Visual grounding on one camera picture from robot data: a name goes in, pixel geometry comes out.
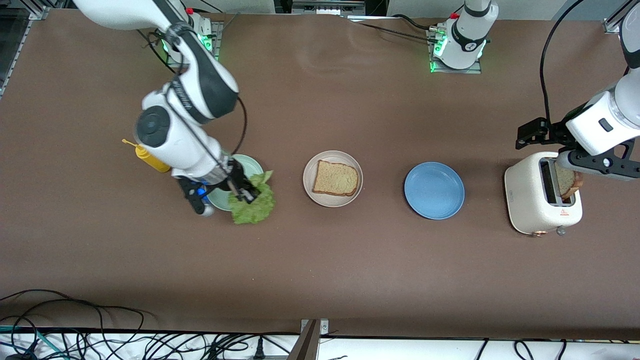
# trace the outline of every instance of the brown table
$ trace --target brown table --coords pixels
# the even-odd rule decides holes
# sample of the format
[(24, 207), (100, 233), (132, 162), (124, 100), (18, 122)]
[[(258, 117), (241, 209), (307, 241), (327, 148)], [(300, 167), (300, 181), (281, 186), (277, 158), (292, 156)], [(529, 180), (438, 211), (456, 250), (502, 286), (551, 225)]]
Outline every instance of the brown table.
[[(175, 180), (120, 142), (141, 98), (170, 78), (144, 41), (53, 11), (34, 24), (0, 101), (2, 293), (52, 288), (139, 307), (157, 315), (148, 329), (295, 331), (323, 317), (353, 335), (637, 337), (640, 181), (588, 176), (584, 218), (564, 238), (522, 236), (507, 217), (504, 170), (557, 148), (514, 150), (517, 127), (543, 114), (551, 25), (496, 22), (483, 73), (456, 75), (429, 73), (419, 40), (340, 17), (239, 15), (220, 60), (248, 107), (241, 152), (274, 170), (277, 205), (236, 226), (221, 211), (196, 216)], [(624, 68), (599, 23), (563, 24), (547, 58), (552, 116)], [(241, 127), (238, 108), (205, 129), (231, 148)], [(343, 208), (302, 187), (307, 161), (330, 149), (365, 174)], [(405, 202), (404, 177), (423, 161), (462, 177), (456, 216), (426, 220)], [(64, 316), (77, 311), (43, 309), (42, 321), (97, 326), (91, 312)]]

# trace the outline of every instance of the mustard bottle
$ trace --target mustard bottle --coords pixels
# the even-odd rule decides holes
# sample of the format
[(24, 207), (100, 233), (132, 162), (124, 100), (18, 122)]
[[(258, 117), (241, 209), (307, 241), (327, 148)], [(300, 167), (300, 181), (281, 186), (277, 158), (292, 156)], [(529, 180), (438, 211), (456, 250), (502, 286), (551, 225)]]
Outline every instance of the mustard bottle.
[(160, 171), (160, 172), (167, 172), (169, 170), (171, 170), (171, 167), (165, 163), (163, 163), (162, 161), (158, 160), (157, 157), (149, 154), (149, 152), (142, 147), (140, 144), (135, 144), (132, 142), (128, 142), (127, 139), (122, 139), (123, 143), (128, 143), (129, 145), (135, 146), (136, 147), (136, 155), (139, 159), (141, 159), (142, 161), (144, 161), (145, 163), (149, 164), (152, 168)]

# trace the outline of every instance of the lettuce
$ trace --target lettuce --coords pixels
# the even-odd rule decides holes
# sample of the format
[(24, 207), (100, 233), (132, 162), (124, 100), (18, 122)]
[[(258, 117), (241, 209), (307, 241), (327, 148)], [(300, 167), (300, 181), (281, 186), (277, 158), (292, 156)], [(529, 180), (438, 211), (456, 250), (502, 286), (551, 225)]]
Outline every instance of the lettuce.
[(233, 192), (229, 193), (229, 206), (231, 207), (231, 216), (234, 219), (234, 223), (258, 224), (269, 216), (276, 204), (276, 200), (273, 198), (273, 190), (267, 185), (267, 180), (272, 174), (273, 171), (267, 171), (249, 178), (251, 184), (260, 191), (260, 195), (251, 204), (247, 204), (245, 201), (238, 201)]

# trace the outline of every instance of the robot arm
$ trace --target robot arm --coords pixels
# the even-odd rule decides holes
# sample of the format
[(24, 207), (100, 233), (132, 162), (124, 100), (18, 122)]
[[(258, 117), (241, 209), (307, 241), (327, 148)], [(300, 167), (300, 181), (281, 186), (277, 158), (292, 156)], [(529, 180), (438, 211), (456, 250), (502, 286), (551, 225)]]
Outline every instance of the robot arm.
[[(620, 27), (628, 74), (551, 124), (538, 118), (518, 128), (516, 149), (532, 143), (560, 143), (557, 163), (578, 172), (622, 180), (640, 178), (640, 163), (630, 159), (640, 136), (640, 4)], [(622, 157), (614, 148), (622, 145)]]
[(469, 68), (480, 57), (497, 17), (498, 5), (492, 0), (465, 0), (460, 17), (438, 25), (446, 37), (434, 55), (450, 68)]
[(205, 186), (232, 190), (251, 203), (259, 192), (242, 166), (223, 153), (220, 144), (200, 127), (233, 111), (238, 94), (235, 79), (206, 50), (188, 25), (179, 0), (75, 0), (89, 19), (112, 29), (157, 27), (180, 52), (188, 69), (178, 71), (162, 89), (142, 101), (135, 137), (142, 147), (171, 166), (172, 176), (199, 215), (213, 213), (198, 190)]

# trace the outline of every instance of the slice of bread on plate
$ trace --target slice of bread on plate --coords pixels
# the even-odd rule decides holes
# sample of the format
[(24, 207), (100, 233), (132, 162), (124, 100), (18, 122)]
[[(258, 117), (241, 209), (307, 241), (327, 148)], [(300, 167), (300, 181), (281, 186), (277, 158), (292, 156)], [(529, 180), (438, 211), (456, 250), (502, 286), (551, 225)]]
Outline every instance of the slice of bread on plate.
[(556, 177), (560, 197), (563, 200), (569, 199), (582, 186), (582, 173), (569, 170), (556, 165)]
[(342, 163), (318, 161), (318, 173), (314, 183), (314, 193), (334, 196), (352, 196), (358, 188), (358, 172)]

